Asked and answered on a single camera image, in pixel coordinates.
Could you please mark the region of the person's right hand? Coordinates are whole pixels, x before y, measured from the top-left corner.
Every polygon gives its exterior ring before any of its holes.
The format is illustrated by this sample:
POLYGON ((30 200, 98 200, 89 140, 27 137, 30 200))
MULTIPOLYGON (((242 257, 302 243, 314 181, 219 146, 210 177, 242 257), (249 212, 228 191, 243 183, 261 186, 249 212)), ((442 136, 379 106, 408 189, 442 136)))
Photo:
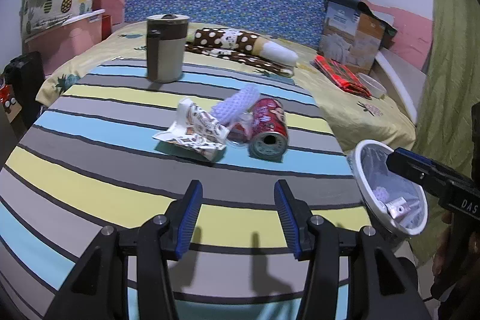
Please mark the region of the person's right hand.
POLYGON ((447 228, 433 259, 430 292, 439 298, 450 287, 459 292, 479 291, 479 221, 445 211, 447 228))

